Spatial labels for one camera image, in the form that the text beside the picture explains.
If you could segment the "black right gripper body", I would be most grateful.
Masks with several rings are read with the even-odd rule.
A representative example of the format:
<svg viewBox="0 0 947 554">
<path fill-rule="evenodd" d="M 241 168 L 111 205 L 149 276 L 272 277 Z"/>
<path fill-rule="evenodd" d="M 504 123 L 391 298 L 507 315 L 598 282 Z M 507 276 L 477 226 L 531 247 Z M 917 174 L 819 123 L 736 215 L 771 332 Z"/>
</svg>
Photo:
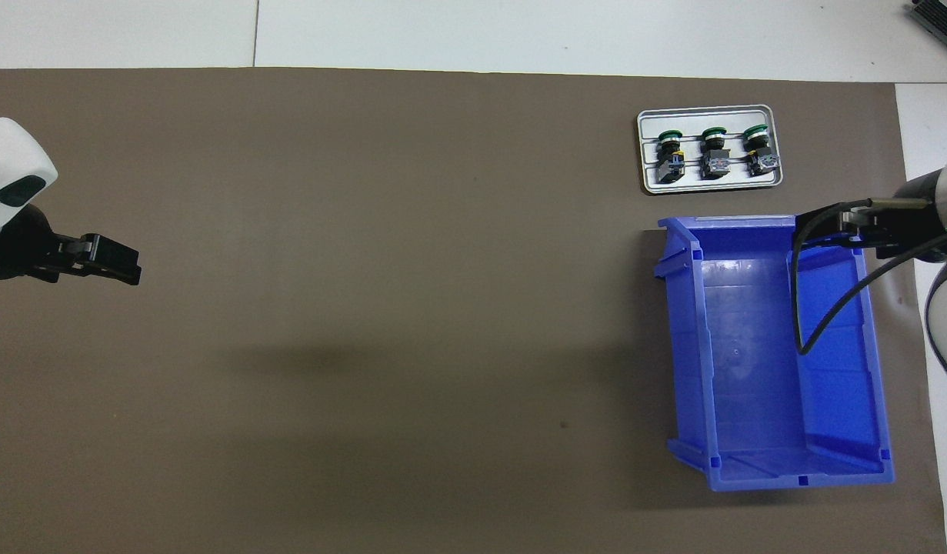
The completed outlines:
<svg viewBox="0 0 947 554">
<path fill-rule="evenodd" d="M 945 224 L 936 208 L 938 173 L 910 180 L 891 199 L 875 199 L 871 230 L 865 241 L 871 249 L 909 243 L 917 246 L 945 236 Z"/>
</svg>

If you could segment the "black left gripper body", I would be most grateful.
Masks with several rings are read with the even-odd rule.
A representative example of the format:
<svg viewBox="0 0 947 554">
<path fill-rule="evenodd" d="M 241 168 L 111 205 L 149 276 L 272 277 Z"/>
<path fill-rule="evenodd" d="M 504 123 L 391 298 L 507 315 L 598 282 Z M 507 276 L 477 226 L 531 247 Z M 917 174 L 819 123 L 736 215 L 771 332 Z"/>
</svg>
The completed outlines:
<svg viewBox="0 0 947 554">
<path fill-rule="evenodd" d="M 0 231 L 0 280 L 27 276 L 25 268 L 44 265 L 58 253 L 59 241 L 45 214 L 27 205 Z"/>
</svg>

